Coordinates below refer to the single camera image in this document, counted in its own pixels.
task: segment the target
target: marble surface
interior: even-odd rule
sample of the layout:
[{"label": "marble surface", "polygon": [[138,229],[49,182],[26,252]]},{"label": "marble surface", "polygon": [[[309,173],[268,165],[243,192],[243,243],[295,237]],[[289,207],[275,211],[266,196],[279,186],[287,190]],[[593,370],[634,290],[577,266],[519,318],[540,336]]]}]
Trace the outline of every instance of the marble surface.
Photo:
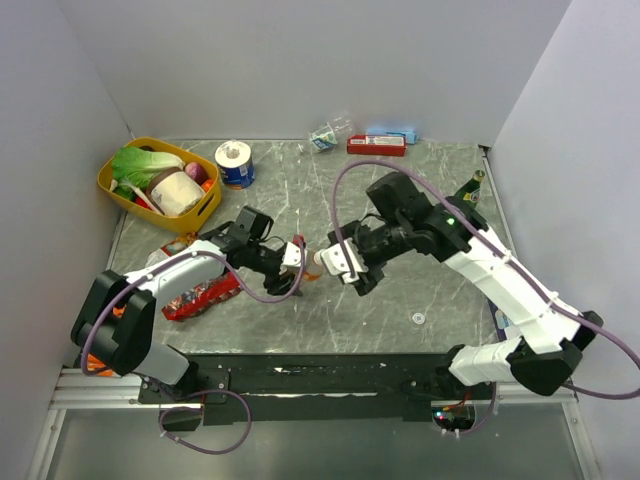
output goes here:
[{"label": "marble surface", "polygon": [[[173,143],[212,160],[222,142]],[[251,205],[275,219],[272,234],[290,239],[299,231],[311,248],[327,246],[329,200],[336,173],[346,163],[365,157],[348,155],[344,149],[311,154],[302,151],[297,141],[247,143],[253,151],[256,181],[241,191],[223,187],[222,202],[203,231],[235,219],[242,206]],[[407,156],[394,161],[409,166],[447,194],[474,170],[484,168],[481,152],[473,145],[419,142],[409,146]],[[338,196],[341,224],[372,209],[364,191],[387,172],[364,166],[345,176]],[[504,224],[488,181],[482,184],[478,211],[505,241]],[[175,236],[127,215],[111,268],[117,272],[142,268],[150,252]],[[182,324],[160,313],[154,338],[185,353],[439,353],[460,343],[480,345],[497,340],[486,298],[448,267],[412,252],[389,262],[384,273],[386,278],[365,297],[325,275],[304,284],[304,296],[280,304],[260,304],[241,293]],[[241,275],[264,292],[258,274],[243,269]],[[426,316],[422,325],[412,321],[417,312]]]}]

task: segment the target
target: black bracket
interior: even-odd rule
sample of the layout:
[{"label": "black bracket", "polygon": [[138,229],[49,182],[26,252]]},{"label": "black bracket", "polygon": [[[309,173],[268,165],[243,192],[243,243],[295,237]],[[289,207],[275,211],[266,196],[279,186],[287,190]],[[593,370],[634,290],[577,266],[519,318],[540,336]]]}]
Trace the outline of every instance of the black bracket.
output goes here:
[{"label": "black bracket", "polygon": [[[602,318],[595,312],[583,312],[588,322],[601,327]],[[581,326],[571,341],[564,339],[560,343],[561,350],[553,353],[537,354],[525,339],[510,355],[507,361],[511,364],[511,373],[518,382],[538,395],[550,396],[555,393],[582,360],[582,352],[593,341],[595,333]]]},{"label": "black bracket", "polygon": [[[111,270],[99,274],[71,330],[71,340],[82,347],[100,312],[127,287],[127,279]],[[91,353],[118,375],[131,373],[151,347],[156,299],[147,290],[134,289],[119,307],[127,308],[121,318],[109,312],[97,332]]]},{"label": "black bracket", "polygon": [[[197,390],[225,388],[249,404],[256,421],[402,418],[432,421],[431,402],[461,400],[468,387],[448,373],[450,355],[187,355],[199,365]],[[472,387],[486,400],[491,388]],[[189,403],[200,404],[196,398]],[[161,390],[143,388],[143,404],[176,403]],[[204,425],[245,420],[242,405],[207,397]]]}]

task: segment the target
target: robotic arm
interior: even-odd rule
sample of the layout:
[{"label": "robotic arm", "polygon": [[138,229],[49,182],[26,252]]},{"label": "robotic arm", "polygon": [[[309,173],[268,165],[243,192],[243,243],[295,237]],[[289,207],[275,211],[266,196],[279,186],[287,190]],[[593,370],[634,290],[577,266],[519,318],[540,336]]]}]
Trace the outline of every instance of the robotic arm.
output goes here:
[{"label": "robotic arm", "polygon": [[[453,347],[449,352],[448,370],[459,382],[471,386],[515,380],[535,393],[552,395],[569,379],[595,334],[556,313],[550,304],[541,300],[534,288],[507,263],[511,260],[527,272],[512,258],[482,216],[464,201],[447,198],[485,238],[506,254],[505,258],[494,255],[442,204],[432,205],[402,173],[386,175],[366,193],[379,213],[375,216],[383,224],[372,230],[356,220],[341,227],[355,276],[349,270],[335,233],[330,232],[332,246],[318,255],[331,275],[339,277],[344,284],[352,284],[362,296],[382,280],[387,261],[413,249],[433,255],[478,287],[522,334],[492,345]],[[575,308],[558,300],[557,293],[535,282],[556,304],[578,314]],[[598,326],[603,324],[594,312],[583,312],[582,316]]]},{"label": "robotic arm", "polygon": [[[447,199],[506,254],[505,258],[494,255],[442,204],[432,205],[403,173],[386,175],[366,193],[377,210],[374,216],[382,225],[371,229],[356,220],[341,227],[355,275],[351,274],[335,232],[330,232],[331,246],[318,252],[315,259],[325,265],[330,275],[353,285],[359,295],[366,295],[384,278],[387,261],[416,250],[432,255],[466,277],[521,332],[520,337],[492,345],[453,347],[444,365],[444,381],[451,391],[464,391],[484,382],[515,380],[535,393],[551,395],[569,379],[595,334],[556,313],[540,299],[513,265],[522,270],[524,267],[509,255],[480,214],[460,199]],[[263,274],[263,285],[270,295],[291,291],[295,277],[284,267],[299,268],[303,252],[293,243],[278,250],[263,245],[272,225],[268,215],[244,207],[235,222],[203,234],[179,258],[171,257],[124,276],[103,272],[95,280],[73,327],[73,342],[84,346],[94,330],[91,353],[108,368],[120,375],[136,372],[155,378],[176,395],[193,392],[198,365],[177,350],[152,341],[154,314],[194,285],[222,275],[226,267],[219,259],[234,269],[245,267]],[[208,252],[210,256],[197,256],[197,252]],[[578,313],[537,280],[535,285],[555,299],[556,305]],[[126,289],[131,291],[127,290],[118,302],[119,307],[126,306],[122,317],[108,312],[104,323],[94,328],[105,307]],[[603,323],[594,312],[584,312],[582,316],[598,326]]]},{"label": "robotic arm", "polygon": [[[72,341],[79,346],[85,345],[96,320],[109,302],[125,288],[138,284],[118,302],[118,307],[126,307],[122,316],[109,312],[96,330],[91,353],[119,375],[135,372],[155,378],[176,395],[193,392],[198,365],[181,352],[152,341],[154,315],[183,292],[225,273],[226,267],[218,259],[226,260],[234,269],[246,267],[263,274],[263,286],[269,295],[283,295],[290,291],[294,287],[295,275],[284,267],[299,267],[301,251],[293,243],[287,243],[278,250],[263,245],[272,226],[271,217],[254,208],[244,207],[235,222],[227,222],[201,235],[179,256],[125,275],[111,270],[101,273],[74,324]],[[212,255],[204,256],[197,252]]]}]

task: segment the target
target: green bottle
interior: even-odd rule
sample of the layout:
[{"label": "green bottle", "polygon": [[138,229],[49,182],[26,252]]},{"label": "green bottle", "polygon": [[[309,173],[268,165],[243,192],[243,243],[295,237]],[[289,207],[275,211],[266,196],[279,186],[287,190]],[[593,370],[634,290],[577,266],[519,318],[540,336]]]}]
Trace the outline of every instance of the green bottle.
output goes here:
[{"label": "green bottle", "polygon": [[478,200],[480,200],[480,183],[482,183],[485,176],[486,173],[484,173],[484,170],[476,170],[473,172],[473,177],[461,186],[453,196],[461,198],[471,205],[472,208],[476,208]]}]

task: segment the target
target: paper packaging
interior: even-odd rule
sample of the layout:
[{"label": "paper packaging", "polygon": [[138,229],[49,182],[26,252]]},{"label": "paper packaging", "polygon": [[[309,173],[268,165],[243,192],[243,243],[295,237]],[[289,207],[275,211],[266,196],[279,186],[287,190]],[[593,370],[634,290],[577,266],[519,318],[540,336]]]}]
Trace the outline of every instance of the paper packaging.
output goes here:
[{"label": "paper packaging", "polygon": [[347,153],[404,157],[407,139],[390,135],[354,135],[347,140]]},{"label": "paper packaging", "polygon": [[168,217],[188,212],[204,196],[202,187],[177,167],[156,176],[147,190],[151,201]]}]

